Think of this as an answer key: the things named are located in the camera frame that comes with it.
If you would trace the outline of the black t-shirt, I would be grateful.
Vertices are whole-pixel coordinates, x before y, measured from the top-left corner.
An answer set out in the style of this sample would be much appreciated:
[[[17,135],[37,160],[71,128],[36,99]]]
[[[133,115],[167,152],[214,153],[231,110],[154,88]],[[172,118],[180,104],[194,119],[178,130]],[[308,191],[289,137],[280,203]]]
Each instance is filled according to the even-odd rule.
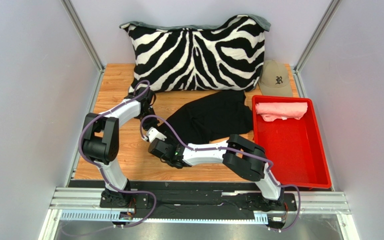
[[[222,90],[183,105],[166,121],[186,144],[208,144],[253,129],[244,91]]]

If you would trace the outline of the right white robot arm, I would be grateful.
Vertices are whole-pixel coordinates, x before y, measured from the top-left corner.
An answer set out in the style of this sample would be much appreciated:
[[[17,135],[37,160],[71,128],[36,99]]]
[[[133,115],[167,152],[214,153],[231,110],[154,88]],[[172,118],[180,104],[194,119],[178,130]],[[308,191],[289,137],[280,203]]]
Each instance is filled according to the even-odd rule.
[[[223,164],[244,180],[254,182],[268,201],[281,201],[284,191],[271,169],[263,147],[237,134],[212,144],[175,145],[162,137],[149,140],[148,152],[167,165],[182,169],[203,164]]]

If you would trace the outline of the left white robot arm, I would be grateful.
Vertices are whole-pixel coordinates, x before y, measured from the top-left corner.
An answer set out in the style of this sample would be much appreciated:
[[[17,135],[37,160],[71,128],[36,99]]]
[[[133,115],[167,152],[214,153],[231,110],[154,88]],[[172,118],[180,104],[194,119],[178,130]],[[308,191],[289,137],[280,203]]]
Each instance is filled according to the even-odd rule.
[[[86,162],[97,167],[105,181],[105,188],[110,192],[133,193],[117,160],[119,129],[131,119],[143,120],[151,112],[153,95],[150,87],[141,87],[109,110],[90,112],[84,118],[78,151]]]

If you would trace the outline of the zebra striped pillow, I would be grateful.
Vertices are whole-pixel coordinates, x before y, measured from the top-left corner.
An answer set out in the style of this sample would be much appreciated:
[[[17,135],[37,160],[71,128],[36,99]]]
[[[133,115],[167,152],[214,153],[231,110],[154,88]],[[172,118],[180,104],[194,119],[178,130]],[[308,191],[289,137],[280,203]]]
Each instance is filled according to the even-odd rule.
[[[263,70],[271,26],[253,14],[234,15],[222,25],[123,23],[135,63],[128,92],[145,86],[156,93],[252,91]]]

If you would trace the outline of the rolled pink t-shirt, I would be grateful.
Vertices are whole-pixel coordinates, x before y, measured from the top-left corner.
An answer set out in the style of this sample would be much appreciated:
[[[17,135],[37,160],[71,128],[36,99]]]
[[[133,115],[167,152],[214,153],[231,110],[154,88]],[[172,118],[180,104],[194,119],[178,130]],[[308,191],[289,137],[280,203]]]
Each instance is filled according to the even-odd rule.
[[[307,102],[260,102],[254,106],[256,114],[265,122],[300,120],[308,110]]]

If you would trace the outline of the red plastic tray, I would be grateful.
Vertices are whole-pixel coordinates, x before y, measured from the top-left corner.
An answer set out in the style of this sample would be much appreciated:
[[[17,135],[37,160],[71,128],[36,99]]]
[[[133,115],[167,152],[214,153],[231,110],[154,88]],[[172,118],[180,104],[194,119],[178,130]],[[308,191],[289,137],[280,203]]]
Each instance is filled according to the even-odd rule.
[[[329,189],[331,176],[315,114],[309,98],[254,95],[252,97],[253,140],[265,149],[274,165],[275,178],[283,185],[311,189]],[[264,121],[257,114],[260,103],[307,103],[301,119]]]

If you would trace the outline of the beige baseball cap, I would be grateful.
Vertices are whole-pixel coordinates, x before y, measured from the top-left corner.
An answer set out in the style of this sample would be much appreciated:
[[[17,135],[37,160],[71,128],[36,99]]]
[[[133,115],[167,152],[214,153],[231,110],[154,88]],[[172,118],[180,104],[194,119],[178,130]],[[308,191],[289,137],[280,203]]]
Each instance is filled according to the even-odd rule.
[[[288,69],[278,61],[264,62],[258,85],[264,96],[293,97]]]

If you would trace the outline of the left aluminium frame post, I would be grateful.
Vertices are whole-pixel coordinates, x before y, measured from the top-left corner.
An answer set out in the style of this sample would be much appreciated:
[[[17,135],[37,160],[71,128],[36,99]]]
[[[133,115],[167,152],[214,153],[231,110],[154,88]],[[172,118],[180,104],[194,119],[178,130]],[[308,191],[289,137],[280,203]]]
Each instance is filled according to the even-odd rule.
[[[81,38],[88,54],[90,55],[95,67],[100,73],[103,73],[105,70],[105,65],[103,64],[99,54],[94,47],[81,19],[78,15],[75,6],[71,0],[61,0],[63,7],[65,8],[69,18],[71,19],[79,37]]]

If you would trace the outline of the aluminium frame post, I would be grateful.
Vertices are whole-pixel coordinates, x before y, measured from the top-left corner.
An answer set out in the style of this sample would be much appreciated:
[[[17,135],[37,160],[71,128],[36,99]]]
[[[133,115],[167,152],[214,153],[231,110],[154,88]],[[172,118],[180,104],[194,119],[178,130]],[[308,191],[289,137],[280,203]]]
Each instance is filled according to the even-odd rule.
[[[334,17],[338,7],[340,6],[342,0],[331,0],[327,9],[325,10],[322,18],[320,19],[316,29],[314,30],[310,40],[308,41],[306,47],[304,48],[302,54],[300,55],[297,64],[294,67],[296,72],[300,72],[305,66],[307,60],[309,59],[312,51],[316,47],[319,39],[322,37],[325,29],[331,22]]]
[[[79,37],[81,38],[88,54],[90,55],[95,67],[100,73],[103,73],[105,70],[105,65],[103,64],[99,54],[94,47],[81,19],[78,15],[75,6],[71,0],[61,0],[63,7],[65,8],[69,18],[71,19]]]

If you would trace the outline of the right aluminium frame post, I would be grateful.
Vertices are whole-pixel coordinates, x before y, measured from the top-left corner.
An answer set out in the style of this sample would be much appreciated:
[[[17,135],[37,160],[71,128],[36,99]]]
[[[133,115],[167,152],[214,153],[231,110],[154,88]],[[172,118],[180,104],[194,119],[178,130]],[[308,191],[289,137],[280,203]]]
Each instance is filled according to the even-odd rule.
[[[310,40],[308,41],[306,47],[304,48],[302,54],[300,55],[297,64],[294,67],[296,72],[300,72],[305,66],[307,60],[309,59],[312,51],[316,47],[319,39],[322,37],[325,29],[331,22],[334,17],[338,7],[340,6],[342,0],[331,0],[327,9],[325,10],[322,18],[320,19],[316,29],[314,30]]]

